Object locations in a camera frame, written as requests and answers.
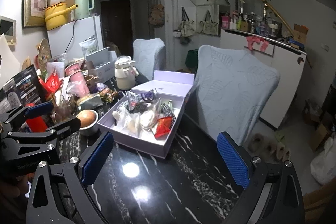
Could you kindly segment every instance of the doorframe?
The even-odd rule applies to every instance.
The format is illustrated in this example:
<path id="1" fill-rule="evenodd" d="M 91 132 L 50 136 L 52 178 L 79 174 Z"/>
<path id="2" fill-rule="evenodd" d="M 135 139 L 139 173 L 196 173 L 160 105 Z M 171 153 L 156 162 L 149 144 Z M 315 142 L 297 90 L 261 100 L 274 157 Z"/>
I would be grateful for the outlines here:
<path id="1" fill-rule="evenodd" d="M 110 1 L 110 0 L 99 0 L 100 5 L 104 1 Z M 131 10 L 131 21 L 132 21 L 132 38 L 133 41 L 135 40 L 135 21 L 134 21 L 134 0 L 130 0 L 130 10 Z"/>

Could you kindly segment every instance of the yellow pot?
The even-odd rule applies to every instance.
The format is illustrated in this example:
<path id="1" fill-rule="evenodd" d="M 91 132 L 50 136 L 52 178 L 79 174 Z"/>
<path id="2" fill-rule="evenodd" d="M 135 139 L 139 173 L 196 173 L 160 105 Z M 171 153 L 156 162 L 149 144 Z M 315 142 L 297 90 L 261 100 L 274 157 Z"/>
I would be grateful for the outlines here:
<path id="1" fill-rule="evenodd" d="M 59 3 L 57 5 L 46 8 L 45 10 L 45 24 L 47 30 L 50 31 L 53 28 L 62 26 L 68 23 L 68 17 L 66 13 L 74 10 L 78 7 L 77 4 L 67 8 L 66 3 Z"/>

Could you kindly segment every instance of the stainless steel bowl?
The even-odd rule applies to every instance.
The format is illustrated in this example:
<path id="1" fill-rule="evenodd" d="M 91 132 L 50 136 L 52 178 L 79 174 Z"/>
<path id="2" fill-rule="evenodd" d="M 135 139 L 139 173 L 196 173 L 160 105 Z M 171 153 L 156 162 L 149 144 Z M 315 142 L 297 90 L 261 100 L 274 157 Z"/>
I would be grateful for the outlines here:
<path id="1" fill-rule="evenodd" d="M 96 114 L 96 118 L 94 120 L 94 122 L 92 124 L 90 124 L 87 127 L 81 127 L 79 129 L 79 133 L 85 137 L 89 137 L 92 136 L 94 134 L 97 133 L 99 126 L 98 126 L 98 119 L 99 119 L 99 115 L 96 111 L 89 109 L 90 111 L 94 112 L 94 114 Z"/>

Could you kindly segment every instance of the pink cloth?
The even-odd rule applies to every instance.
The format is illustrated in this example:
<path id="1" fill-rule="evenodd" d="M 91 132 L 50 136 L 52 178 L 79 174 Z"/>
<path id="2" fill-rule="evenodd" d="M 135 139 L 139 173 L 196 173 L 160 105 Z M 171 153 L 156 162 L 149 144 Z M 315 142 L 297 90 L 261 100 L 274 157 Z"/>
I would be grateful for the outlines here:
<path id="1" fill-rule="evenodd" d="M 269 44 L 268 41 L 266 41 L 265 39 L 260 38 L 260 37 L 246 37 L 246 40 L 247 40 L 247 46 L 248 46 L 250 51 L 253 50 L 253 44 L 254 43 L 260 44 L 260 42 L 262 42 L 261 47 L 260 47 L 260 50 L 262 52 L 266 51 L 266 48 L 268 47 L 268 44 Z"/>

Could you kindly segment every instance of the yellow pot handle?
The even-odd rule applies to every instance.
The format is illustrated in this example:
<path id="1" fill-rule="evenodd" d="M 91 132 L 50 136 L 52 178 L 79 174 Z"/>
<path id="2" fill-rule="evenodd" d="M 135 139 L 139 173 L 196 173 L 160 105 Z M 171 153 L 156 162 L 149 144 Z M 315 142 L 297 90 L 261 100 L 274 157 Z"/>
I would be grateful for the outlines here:
<path id="1" fill-rule="evenodd" d="M 53 14 L 47 16 L 44 19 L 44 21 L 47 22 L 48 20 L 50 20 L 50 19 L 52 19 L 54 17 L 60 16 L 60 15 L 64 15 L 64 14 L 70 12 L 71 10 L 75 10 L 76 8 L 78 8 L 78 4 L 72 5 L 71 7 L 67 8 L 67 9 L 65 9 L 63 11 L 59 11 L 59 12 L 53 13 Z"/>

